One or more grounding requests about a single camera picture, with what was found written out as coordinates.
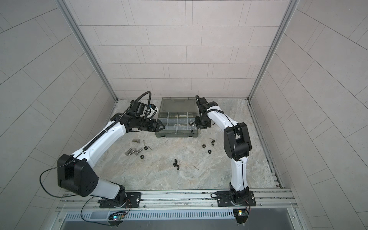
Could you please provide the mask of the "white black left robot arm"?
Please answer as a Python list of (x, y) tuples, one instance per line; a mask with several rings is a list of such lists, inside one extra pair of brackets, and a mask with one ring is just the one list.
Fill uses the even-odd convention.
[(57, 161), (57, 184), (79, 196), (98, 196), (109, 206), (121, 207), (127, 198), (122, 185), (100, 179), (93, 168), (102, 155), (119, 138), (132, 131), (156, 132), (164, 129), (154, 119), (157, 107), (131, 101), (124, 113), (116, 113), (91, 141), (71, 155), (63, 154)]

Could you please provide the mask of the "silver spacer cluster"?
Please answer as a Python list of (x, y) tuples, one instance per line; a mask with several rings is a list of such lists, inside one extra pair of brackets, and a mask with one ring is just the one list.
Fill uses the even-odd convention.
[[(140, 139), (132, 140), (132, 142), (140, 143)], [(143, 150), (142, 148), (140, 148), (140, 149), (130, 148), (127, 152), (125, 152), (125, 155), (126, 156), (129, 156), (129, 155), (132, 155), (132, 154), (138, 155), (140, 152), (142, 152), (142, 150)]]

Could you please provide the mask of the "grey compartment organizer box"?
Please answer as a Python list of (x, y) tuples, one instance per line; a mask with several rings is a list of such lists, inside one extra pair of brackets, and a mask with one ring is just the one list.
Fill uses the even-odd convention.
[(198, 107), (195, 97), (164, 97), (158, 119), (165, 129), (155, 133), (157, 138), (196, 138), (198, 129), (195, 118)]

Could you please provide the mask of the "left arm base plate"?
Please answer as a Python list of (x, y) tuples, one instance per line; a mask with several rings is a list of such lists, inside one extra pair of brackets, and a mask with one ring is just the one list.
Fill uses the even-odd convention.
[(101, 209), (138, 208), (142, 193), (125, 192), (118, 194), (114, 199), (102, 198), (98, 201)]

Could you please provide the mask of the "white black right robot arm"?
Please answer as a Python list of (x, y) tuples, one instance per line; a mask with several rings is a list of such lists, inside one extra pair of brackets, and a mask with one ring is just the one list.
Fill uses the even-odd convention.
[(208, 102), (198, 95), (195, 99), (199, 112), (195, 117), (195, 126), (206, 129), (215, 123), (223, 131), (224, 150), (231, 159), (230, 199), (234, 204), (241, 204), (250, 194), (246, 180), (246, 165), (252, 150), (248, 127), (231, 119), (216, 102)]

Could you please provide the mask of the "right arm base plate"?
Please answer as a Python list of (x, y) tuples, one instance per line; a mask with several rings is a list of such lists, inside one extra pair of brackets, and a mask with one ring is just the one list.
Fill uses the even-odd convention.
[(256, 201), (253, 191), (243, 190), (234, 191), (217, 191), (211, 194), (216, 199), (219, 207), (255, 207)]

